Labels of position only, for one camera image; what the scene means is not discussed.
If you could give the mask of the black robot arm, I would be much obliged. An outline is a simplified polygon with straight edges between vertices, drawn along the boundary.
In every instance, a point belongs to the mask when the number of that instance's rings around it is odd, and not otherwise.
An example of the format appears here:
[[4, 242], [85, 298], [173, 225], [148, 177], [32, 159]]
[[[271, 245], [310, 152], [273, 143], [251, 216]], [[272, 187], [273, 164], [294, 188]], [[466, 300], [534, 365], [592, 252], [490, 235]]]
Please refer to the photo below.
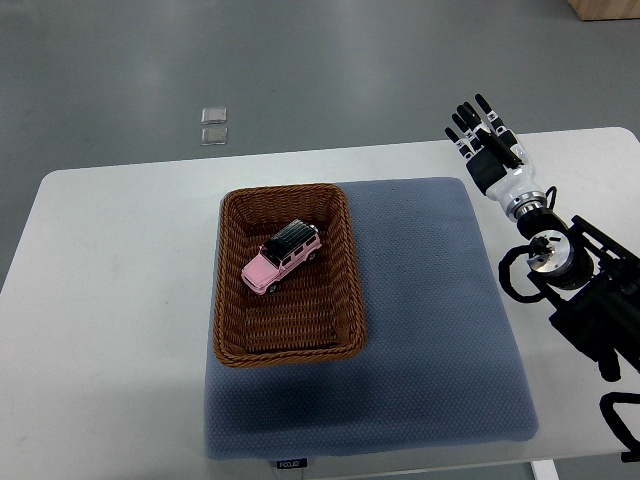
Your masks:
[[620, 362], [639, 365], [639, 258], [579, 216], [554, 211], [557, 189], [542, 190], [514, 132], [481, 95], [460, 104], [445, 133], [475, 186], [498, 203], [526, 244], [508, 250], [498, 280], [513, 300], [548, 301], [552, 326], [617, 382]]

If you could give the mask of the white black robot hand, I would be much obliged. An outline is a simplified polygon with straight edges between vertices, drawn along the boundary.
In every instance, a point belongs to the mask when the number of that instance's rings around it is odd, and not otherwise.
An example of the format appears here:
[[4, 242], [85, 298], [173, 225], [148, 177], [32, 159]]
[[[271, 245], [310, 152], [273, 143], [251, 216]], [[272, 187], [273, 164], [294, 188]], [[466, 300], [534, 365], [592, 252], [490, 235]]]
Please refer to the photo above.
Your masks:
[[533, 163], [511, 130], [480, 93], [474, 99], [489, 121], [492, 131], [469, 102], [462, 104], [462, 117], [451, 118], [466, 140], [451, 128], [444, 132], [458, 153], [467, 159], [466, 167], [476, 187], [497, 202], [510, 220], [518, 220], [529, 210], [545, 206], [545, 194], [535, 183]]

